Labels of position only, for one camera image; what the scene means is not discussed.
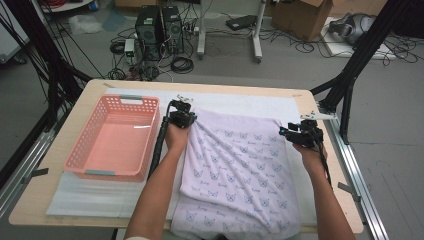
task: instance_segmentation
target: stand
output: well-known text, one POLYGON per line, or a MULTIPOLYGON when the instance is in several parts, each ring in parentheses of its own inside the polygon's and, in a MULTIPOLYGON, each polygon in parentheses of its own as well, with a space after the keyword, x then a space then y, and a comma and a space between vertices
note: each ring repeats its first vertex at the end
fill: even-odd
MULTIPOLYGON (((255 49, 255 58, 258 63, 262 61, 262 50, 261 50, 261 44, 259 39, 259 33, 261 31, 261 25, 262 25, 262 18, 264 16, 266 6, 266 0, 261 0, 258 16, 256 20, 256 27, 255 30, 252 32, 252 39, 253 39, 253 47, 255 49)), ((200 27, 199 27, 199 40, 197 44, 197 56, 200 60, 203 59, 203 55, 205 54, 205 42, 206 42, 206 27, 205 27, 205 14, 207 9, 205 9, 207 6, 204 4, 204 0, 201 0, 200 2, 200 27)))
POLYGON ((345 144, 349 144, 347 133, 355 81, 412 1, 414 0, 388 0, 342 72, 311 90, 316 95, 330 89, 325 99, 319 102, 320 107, 327 112, 334 113, 338 103, 344 99, 339 132, 345 144))

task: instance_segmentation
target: electronic device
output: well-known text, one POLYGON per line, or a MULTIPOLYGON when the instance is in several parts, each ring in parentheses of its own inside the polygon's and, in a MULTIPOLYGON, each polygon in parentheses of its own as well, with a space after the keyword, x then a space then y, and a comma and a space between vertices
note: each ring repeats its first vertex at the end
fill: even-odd
POLYGON ((225 24, 233 31, 243 28, 252 27, 256 23, 256 16, 247 15, 244 17, 234 18, 225 22, 225 24))
POLYGON ((164 41, 164 35, 159 6, 141 6, 135 30, 143 60, 160 60, 160 46, 164 41))
POLYGON ((165 38, 168 52, 170 54, 183 53, 182 21, 177 6, 162 8, 163 25, 165 27, 165 38))
POLYGON ((163 141, 165 140, 166 131, 169 123, 174 124, 179 128, 188 128, 197 119, 195 113, 190 112, 191 105, 188 103, 191 99, 184 98, 180 95, 177 96, 179 100, 171 100, 168 104, 165 116, 163 117, 162 124, 159 129, 159 134, 156 139, 155 148, 153 150, 152 163, 150 164, 149 175, 147 179, 153 174, 156 167, 159 165, 159 158, 162 153, 163 141), (169 112, 169 109, 174 107, 177 111, 169 112))
POLYGON ((316 120, 329 120, 335 119, 335 117, 312 111, 310 114, 301 115, 300 118, 304 119, 300 122, 300 124, 289 123, 288 128, 280 127, 280 131, 278 133, 283 135, 289 142, 307 148, 312 148, 317 151, 320 155, 324 170, 327 173, 328 183, 331 185, 331 176, 328 169, 327 159, 323 152, 322 142, 324 141, 324 133, 320 128, 318 128, 316 120))
POLYGON ((135 40, 134 39, 125 39, 125 59, 127 60, 128 65, 133 66, 137 62, 137 54, 135 51, 135 40))
POLYGON ((374 22, 374 18, 363 13, 347 13, 337 21, 331 21, 328 28, 329 33, 337 33, 345 39, 349 45, 356 46, 364 33, 366 33, 374 22))

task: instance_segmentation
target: white cloth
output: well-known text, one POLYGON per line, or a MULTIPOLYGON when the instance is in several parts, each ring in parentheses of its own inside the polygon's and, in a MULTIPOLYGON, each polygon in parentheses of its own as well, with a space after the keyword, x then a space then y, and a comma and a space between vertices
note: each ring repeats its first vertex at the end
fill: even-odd
POLYGON ((189 239, 285 239, 300 231, 279 121, 195 110, 171 231, 189 239))

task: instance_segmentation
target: floor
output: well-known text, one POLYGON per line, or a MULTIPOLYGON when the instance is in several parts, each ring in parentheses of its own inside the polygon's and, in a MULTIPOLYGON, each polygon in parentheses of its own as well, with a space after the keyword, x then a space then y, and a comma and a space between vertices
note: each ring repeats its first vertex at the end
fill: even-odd
MULTIPOLYGON (((95 34, 75 36, 81 49, 105 75, 111 69, 109 40, 121 30, 134 25, 135 18, 123 17, 119 11, 102 8, 91 13, 85 9, 59 15, 61 20, 76 14, 92 14, 103 24, 95 34)), ((210 26, 225 28, 222 19, 210 19, 210 26)), ((269 19, 264 19, 264 28, 269 19)), ((98 77, 84 56, 65 38, 76 67, 98 77)), ((203 60, 192 56, 194 70, 187 75, 162 74, 161 82, 258 86, 271 88, 312 89, 343 69, 348 59, 324 58, 317 46, 311 53, 301 53, 288 38, 261 42, 263 60, 253 59, 253 45, 248 38, 208 35, 203 60)), ((414 52, 424 56, 424 47, 414 52)), ((384 66, 372 60, 355 84, 349 141, 367 182, 378 213, 391 239, 422 239, 424 236, 424 163, 421 161, 424 138, 424 61, 401 60, 384 66)), ((32 66, 8 64, 0 67, 0 167, 10 158, 20 142, 46 109, 46 102, 32 66)), ((321 100, 325 94, 316 96, 321 100)), ((8 223, 9 209, 0 220, 5 239, 110 239, 113 229, 74 227, 21 227, 8 223)), ((372 239, 365 230, 358 239, 372 239)), ((317 239, 308 234, 302 239, 317 239)))

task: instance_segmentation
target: person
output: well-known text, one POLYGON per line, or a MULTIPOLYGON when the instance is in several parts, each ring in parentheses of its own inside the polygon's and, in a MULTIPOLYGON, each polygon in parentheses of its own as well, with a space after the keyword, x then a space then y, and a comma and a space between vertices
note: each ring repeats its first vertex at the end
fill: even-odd
MULTIPOLYGON (((302 155, 303 166, 305 166, 312 182, 318 238, 321 240, 355 239, 333 189, 328 184, 319 153, 297 144, 293 144, 293 147, 302 155)), ((327 157, 324 146, 323 151, 324 156, 327 157)))
POLYGON ((165 135, 168 152, 141 192, 124 239, 162 239, 175 172, 178 160, 187 146, 189 129, 168 125, 165 135))
MULTIPOLYGON (((131 216, 126 240, 162 239, 166 213, 171 200, 178 160, 186 148, 189 128, 168 126, 165 141, 168 152, 146 183, 131 216)), ((312 182, 319 239, 355 239, 352 229, 327 182, 319 153, 293 144, 302 155, 303 165, 312 182)))

